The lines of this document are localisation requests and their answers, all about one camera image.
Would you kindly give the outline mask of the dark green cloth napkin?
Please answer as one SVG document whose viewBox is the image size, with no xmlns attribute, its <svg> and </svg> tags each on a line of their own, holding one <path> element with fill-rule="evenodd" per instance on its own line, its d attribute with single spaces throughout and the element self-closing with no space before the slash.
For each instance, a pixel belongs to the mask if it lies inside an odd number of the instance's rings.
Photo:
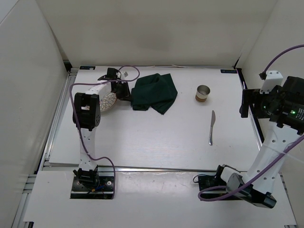
<svg viewBox="0 0 304 228">
<path fill-rule="evenodd" d="M 164 115 L 178 95 L 171 74 L 153 74 L 139 78 L 131 90 L 134 111 L 147 111 L 150 107 Z"/>
</svg>

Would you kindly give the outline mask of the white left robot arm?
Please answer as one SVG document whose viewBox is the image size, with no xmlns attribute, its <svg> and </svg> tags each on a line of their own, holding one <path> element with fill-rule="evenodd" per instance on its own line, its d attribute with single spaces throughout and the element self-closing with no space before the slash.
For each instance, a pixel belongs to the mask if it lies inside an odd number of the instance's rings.
<svg viewBox="0 0 304 228">
<path fill-rule="evenodd" d="M 100 159 L 95 156 L 95 132 L 101 120 L 102 101 L 108 95 L 114 95 L 115 101 L 130 101 L 127 76 L 127 72 L 109 67 L 106 74 L 98 78 L 96 83 L 76 83 L 77 86 L 91 86 L 87 91 L 70 95 L 73 122 L 80 139 L 80 162 L 74 174 L 78 182 L 90 191 L 101 185 L 96 163 Z"/>
</svg>

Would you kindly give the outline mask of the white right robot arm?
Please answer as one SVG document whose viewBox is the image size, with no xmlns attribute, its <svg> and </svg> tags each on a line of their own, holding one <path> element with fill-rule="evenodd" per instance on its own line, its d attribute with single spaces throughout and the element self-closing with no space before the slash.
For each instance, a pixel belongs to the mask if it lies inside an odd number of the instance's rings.
<svg viewBox="0 0 304 228">
<path fill-rule="evenodd" d="M 259 102 L 269 125 L 262 147 L 247 172 L 224 166 L 213 178 L 214 186 L 257 207 L 272 209 L 276 176 L 285 161 L 285 149 L 304 134 L 304 80 L 288 76 Z"/>
</svg>

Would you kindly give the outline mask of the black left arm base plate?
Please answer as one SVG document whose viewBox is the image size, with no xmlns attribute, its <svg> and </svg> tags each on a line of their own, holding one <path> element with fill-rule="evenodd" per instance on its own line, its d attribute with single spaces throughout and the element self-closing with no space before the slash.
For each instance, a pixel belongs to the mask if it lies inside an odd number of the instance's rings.
<svg viewBox="0 0 304 228">
<path fill-rule="evenodd" d="M 112 200 L 115 195 L 115 176 L 103 175 L 94 170 L 73 170 L 71 199 Z"/>
</svg>

